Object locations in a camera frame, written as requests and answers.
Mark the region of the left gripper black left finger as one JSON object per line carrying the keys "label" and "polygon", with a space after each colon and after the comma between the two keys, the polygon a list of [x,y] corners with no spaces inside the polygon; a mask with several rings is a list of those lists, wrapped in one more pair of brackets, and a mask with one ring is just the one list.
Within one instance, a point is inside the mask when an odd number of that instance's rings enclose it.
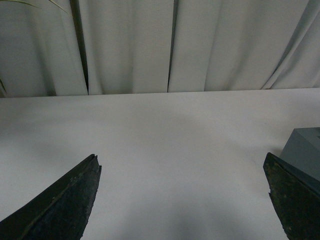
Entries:
{"label": "left gripper black left finger", "polygon": [[79,240],[96,199],[102,167],[95,154],[0,222],[2,240]]}

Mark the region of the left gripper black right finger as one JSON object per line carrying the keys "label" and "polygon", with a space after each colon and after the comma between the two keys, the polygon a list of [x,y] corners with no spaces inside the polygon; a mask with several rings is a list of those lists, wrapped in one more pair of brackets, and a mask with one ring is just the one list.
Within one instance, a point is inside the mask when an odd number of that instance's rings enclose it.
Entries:
{"label": "left gripper black right finger", "polygon": [[263,170],[273,208],[290,240],[320,238],[320,182],[272,153]]}

